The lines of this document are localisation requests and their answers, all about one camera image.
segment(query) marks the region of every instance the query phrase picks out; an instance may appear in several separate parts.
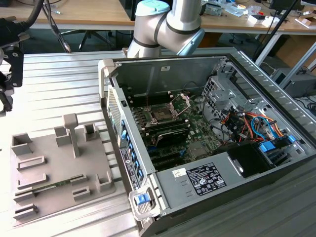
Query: blue latch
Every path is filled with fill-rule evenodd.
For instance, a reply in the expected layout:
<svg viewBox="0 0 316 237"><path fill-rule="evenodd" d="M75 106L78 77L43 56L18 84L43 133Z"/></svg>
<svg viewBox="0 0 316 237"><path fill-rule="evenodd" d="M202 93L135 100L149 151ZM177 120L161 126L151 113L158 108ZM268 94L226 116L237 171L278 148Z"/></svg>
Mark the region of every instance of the blue latch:
<svg viewBox="0 0 316 237"><path fill-rule="evenodd" d="M135 152L132 152L132 162L135 162L136 161L136 154Z"/></svg>
<svg viewBox="0 0 316 237"><path fill-rule="evenodd" d="M138 171L138 176L139 176L140 179L143 178L143 172L142 172L142 170L139 170L139 171Z"/></svg>
<svg viewBox="0 0 316 237"><path fill-rule="evenodd" d="M262 152L266 153L275 149L276 147L272 144L272 142L269 141L269 142L261 143L259 148L262 150Z"/></svg>
<svg viewBox="0 0 316 237"><path fill-rule="evenodd" d="M296 138L295 138L293 135L289 135L289 136L288 136L288 140L289 140L291 143L296 142Z"/></svg>
<svg viewBox="0 0 316 237"><path fill-rule="evenodd" d="M135 161L135 170L137 171L138 170L138 168L139 168L139 162L138 162L138 160L137 161Z"/></svg>
<svg viewBox="0 0 316 237"><path fill-rule="evenodd" d="M135 201L136 201L136 204L139 206L141 204L150 202L151 200L150 200L149 194L141 194L135 197Z"/></svg>
<svg viewBox="0 0 316 237"><path fill-rule="evenodd" d="M128 147L130 148L130 150L131 150L131 151L133 151L133 150L134 150L134 148L133 148L133 144L131 144L131 143L130 143Z"/></svg>
<svg viewBox="0 0 316 237"><path fill-rule="evenodd" d="M123 132L122 132L122 135L120 136L122 139L125 139L126 138L126 135L127 135L127 131L126 130L124 130Z"/></svg>

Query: aluminum extrusion table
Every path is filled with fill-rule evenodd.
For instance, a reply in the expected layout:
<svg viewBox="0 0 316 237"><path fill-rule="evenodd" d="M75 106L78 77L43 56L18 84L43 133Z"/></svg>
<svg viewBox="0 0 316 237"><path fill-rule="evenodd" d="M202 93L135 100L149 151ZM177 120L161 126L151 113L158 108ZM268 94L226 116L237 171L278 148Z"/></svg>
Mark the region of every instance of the aluminum extrusion table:
<svg viewBox="0 0 316 237"><path fill-rule="evenodd" d="M233 48L212 50L238 53ZM197 53L207 54L207 50ZM0 236L139 236L98 96L98 61L121 57L123 53L119 51L25 56L24 85L16 89L14 110L0 118ZM2 65L0 69L8 70L8 66ZM81 125L98 125L117 191L13 229L14 220L8 210L10 134L25 129L31 137L51 134L54 126L61 125L60 116L65 113L77 113ZM276 183L160 236L315 236L315 177L316 160L312 160Z"/></svg>

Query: wooden desk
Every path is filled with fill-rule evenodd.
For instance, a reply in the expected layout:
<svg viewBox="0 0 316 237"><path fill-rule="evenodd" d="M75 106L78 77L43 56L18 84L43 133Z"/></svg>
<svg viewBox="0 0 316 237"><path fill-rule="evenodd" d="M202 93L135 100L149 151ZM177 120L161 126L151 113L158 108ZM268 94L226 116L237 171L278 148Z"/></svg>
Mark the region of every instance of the wooden desk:
<svg viewBox="0 0 316 237"><path fill-rule="evenodd" d="M84 30L133 30L134 22L130 21L119 0L62 0L56 4L61 14L53 13L53 17L60 29L84 29ZM246 6L259 5L264 14L269 15L271 10L266 6L250 0L244 3ZM31 6L26 6L16 1L9 8L0 7L0 17L16 16L17 20L26 20ZM227 12L223 16L202 16L202 27L206 32L217 33L248 33L266 34L267 27L247 21L247 16L236 17ZM47 29L49 24L44 14L40 14L33 28ZM259 65L268 55L281 35L316 35L316 30L309 30L295 21L295 17L289 17L289 21L283 23L280 30L274 35L270 43L262 52L256 63Z"/></svg>

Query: power supply label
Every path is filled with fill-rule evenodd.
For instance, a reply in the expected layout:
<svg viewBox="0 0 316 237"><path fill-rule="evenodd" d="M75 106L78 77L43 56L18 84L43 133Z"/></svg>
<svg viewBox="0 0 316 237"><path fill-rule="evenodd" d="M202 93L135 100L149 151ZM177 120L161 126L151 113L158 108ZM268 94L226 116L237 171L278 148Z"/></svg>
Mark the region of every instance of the power supply label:
<svg viewBox="0 0 316 237"><path fill-rule="evenodd" d="M203 196L226 186L224 179L214 163L187 170L187 175L199 196Z"/></svg>
<svg viewBox="0 0 316 237"><path fill-rule="evenodd" d="M135 175L135 171L133 168L133 162L131 161L128 151L126 148L120 149L120 154L122 156L122 159L124 161L125 169L127 171L129 181L132 185L133 190L139 189L139 184Z"/></svg>

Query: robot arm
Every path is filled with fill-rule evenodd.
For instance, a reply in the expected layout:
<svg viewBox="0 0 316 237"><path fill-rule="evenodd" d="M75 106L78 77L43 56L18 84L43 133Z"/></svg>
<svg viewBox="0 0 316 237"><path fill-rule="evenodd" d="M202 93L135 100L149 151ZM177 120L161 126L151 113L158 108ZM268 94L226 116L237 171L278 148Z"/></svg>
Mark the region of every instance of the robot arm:
<svg viewBox="0 0 316 237"><path fill-rule="evenodd" d="M173 0L171 11L159 0L139 2L127 57L159 57L161 46L180 56L192 54L204 36L200 7L201 0Z"/></svg>
<svg viewBox="0 0 316 237"><path fill-rule="evenodd" d="M18 43L28 39L25 32L35 23L39 16L44 0L37 0L30 17L23 22L15 23L15 17L0 18L0 65L3 60L11 67L9 73L0 72L0 100L3 110L0 116L12 110L15 87L21 87L23 81L23 52Z"/></svg>

